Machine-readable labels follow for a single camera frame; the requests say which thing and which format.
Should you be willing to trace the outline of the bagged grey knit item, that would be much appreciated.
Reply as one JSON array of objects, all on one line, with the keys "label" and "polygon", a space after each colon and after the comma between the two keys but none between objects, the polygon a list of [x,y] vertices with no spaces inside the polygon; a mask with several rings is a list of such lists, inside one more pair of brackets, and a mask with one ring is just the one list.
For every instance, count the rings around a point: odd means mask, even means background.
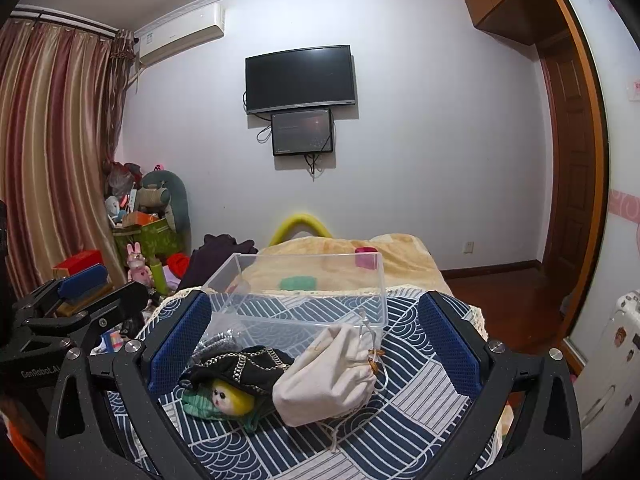
[{"label": "bagged grey knit item", "polygon": [[250,340],[239,330],[225,330],[216,334],[205,334],[196,344],[191,356],[191,364],[202,364],[218,354],[239,352],[248,346]]}]

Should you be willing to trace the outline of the green knit doll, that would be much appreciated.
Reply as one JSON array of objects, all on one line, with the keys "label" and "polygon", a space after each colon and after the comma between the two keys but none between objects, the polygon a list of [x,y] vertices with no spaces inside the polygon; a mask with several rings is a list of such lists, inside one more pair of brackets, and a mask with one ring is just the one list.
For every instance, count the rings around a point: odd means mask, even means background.
[{"label": "green knit doll", "polygon": [[183,411],[191,417],[236,422],[247,432],[254,432],[258,422],[274,412],[269,396],[253,396],[221,379],[198,390],[184,389],[181,404]]}]

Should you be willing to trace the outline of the black hat with silver chain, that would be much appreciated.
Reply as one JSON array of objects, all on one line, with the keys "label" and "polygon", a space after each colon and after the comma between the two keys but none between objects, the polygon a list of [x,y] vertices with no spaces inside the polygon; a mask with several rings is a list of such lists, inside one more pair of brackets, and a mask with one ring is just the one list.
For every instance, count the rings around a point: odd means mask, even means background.
[{"label": "black hat with silver chain", "polygon": [[183,388],[209,388],[216,379],[253,396],[270,396],[274,384],[294,363],[292,356],[264,346],[211,356],[187,368],[179,379]]}]

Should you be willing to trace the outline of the cream drawstring pouch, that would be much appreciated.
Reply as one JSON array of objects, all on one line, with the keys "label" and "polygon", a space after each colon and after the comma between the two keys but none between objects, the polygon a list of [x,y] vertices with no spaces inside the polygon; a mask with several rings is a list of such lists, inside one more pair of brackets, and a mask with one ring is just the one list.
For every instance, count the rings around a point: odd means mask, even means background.
[{"label": "cream drawstring pouch", "polygon": [[285,426],[318,425],[330,438],[329,450],[336,452],[341,426],[387,389],[384,336],[364,316],[355,324],[324,328],[272,388]]}]

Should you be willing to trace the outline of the red soft object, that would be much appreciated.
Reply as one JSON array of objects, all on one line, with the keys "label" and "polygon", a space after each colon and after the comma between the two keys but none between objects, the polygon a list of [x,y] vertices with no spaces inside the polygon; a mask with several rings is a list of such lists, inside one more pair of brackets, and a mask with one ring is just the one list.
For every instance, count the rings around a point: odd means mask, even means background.
[{"label": "red soft object", "polygon": [[168,270],[174,274],[176,278],[183,278],[189,269],[190,257],[182,252],[176,252],[166,258],[166,266],[168,266]]}]

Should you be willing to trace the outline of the pink rabbit figure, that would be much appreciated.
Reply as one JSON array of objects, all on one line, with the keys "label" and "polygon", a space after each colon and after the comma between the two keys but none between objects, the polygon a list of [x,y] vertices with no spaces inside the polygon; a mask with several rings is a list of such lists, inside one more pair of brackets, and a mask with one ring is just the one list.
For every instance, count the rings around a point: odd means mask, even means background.
[{"label": "pink rabbit figure", "polygon": [[142,255],[139,242],[127,245],[127,278],[130,282],[137,282],[147,288],[153,286],[151,270],[146,264],[146,259]]}]

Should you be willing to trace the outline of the green cylinder bottle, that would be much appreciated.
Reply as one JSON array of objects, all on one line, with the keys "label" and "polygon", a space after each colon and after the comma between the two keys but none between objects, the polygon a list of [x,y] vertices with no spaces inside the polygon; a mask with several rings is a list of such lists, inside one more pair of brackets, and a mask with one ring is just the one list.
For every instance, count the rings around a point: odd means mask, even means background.
[{"label": "green cylinder bottle", "polygon": [[168,296],[170,294],[170,289],[166,283],[162,263],[157,258],[151,258],[149,267],[151,269],[152,281],[155,290],[160,294],[160,296]]}]

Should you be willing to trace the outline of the dark purple garment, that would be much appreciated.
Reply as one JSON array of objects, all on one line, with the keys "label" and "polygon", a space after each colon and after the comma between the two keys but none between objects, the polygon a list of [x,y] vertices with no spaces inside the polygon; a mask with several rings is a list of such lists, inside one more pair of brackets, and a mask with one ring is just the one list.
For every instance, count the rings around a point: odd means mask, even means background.
[{"label": "dark purple garment", "polygon": [[179,290],[203,285],[232,255],[256,255],[254,240],[238,242],[229,234],[206,234],[203,245],[190,255]]}]

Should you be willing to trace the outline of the grey green plush toy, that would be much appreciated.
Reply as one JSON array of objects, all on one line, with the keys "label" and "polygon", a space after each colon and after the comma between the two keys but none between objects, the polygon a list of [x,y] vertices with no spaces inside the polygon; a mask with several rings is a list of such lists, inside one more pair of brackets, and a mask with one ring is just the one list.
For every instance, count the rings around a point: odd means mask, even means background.
[{"label": "grey green plush toy", "polygon": [[134,206],[149,214],[159,214],[176,233],[190,228],[188,196],[182,180],[168,170],[153,170],[141,179]]}]

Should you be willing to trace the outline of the blue patterned tablecloth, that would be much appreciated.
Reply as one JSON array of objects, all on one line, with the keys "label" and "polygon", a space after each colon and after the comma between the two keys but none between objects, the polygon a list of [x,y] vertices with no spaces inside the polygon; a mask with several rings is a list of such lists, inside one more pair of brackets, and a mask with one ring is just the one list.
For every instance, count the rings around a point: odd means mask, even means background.
[{"label": "blue patterned tablecloth", "polygon": [[278,344],[294,360],[250,414],[216,408],[215,391],[176,387],[160,407],[214,479],[413,479],[470,406],[419,322],[421,291],[390,292],[382,330],[361,318],[313,333],[253,328],[265,370]]}]

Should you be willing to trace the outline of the clear plastic storage box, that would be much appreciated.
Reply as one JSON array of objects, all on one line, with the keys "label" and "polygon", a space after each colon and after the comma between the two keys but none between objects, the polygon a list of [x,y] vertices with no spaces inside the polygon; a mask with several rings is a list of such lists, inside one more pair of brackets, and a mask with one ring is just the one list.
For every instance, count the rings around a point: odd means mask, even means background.
[{"label": "clear plastic storage box", "polygon": [[239,330],[250,340],[247,347],[271,347],[295,358],[330,325],[355,324],[364,316],[384,330],[388,322],[386,289],[331,294],[315,292],[312,278],[286,278],[275,292],[253,292],[233,267],[241,256],[232,255],[204,285],[212,318],[203,336]]}]

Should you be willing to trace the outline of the beige plush blanket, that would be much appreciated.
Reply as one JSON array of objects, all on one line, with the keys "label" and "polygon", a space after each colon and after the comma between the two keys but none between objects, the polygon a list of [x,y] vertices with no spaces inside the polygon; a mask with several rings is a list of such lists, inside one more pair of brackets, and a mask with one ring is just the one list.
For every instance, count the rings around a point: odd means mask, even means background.
[{"label": "beige plush blanket", "polygon": [[315,292],[414,286],[449,295],[450,287],[425,245],[410,234],[370,240],[307,236],[242,255],[233,265],[253,292],[275,292],[286,278],[312,278]]}]

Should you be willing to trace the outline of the striped brown curtain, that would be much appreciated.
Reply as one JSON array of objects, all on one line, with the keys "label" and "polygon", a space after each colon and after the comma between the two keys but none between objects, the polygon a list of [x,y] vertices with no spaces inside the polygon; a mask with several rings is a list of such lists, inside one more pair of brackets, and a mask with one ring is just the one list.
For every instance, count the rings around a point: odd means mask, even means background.
[{"label": "striped brown curtain", "polygon": [[126,281],[104,191],[132,62],[129,30],[107,39],[24,18],[2,26],[1,198],[17,295],[89,249],[115,285]]}]

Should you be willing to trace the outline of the white air conditioner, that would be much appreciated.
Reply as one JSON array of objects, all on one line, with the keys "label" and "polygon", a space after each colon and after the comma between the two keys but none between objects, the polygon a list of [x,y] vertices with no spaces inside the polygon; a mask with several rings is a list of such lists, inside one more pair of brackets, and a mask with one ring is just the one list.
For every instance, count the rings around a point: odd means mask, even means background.
[{"label": "white air conditioner", "polygon": [[219,3],[173,18],[140,36],[139,58],[151,66],[173,55],[224,36],[226,12]]}]

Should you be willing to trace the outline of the wooden overhead cabinet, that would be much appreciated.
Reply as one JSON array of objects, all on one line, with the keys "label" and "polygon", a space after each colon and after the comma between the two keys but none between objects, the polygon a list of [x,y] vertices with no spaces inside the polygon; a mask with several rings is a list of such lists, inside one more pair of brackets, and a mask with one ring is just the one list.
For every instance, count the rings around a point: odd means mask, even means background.
[{"label": "wooden overhead cabinet", "polygon": [[475,28],[531,46],[566,29],[556,0],[465,0]]}]

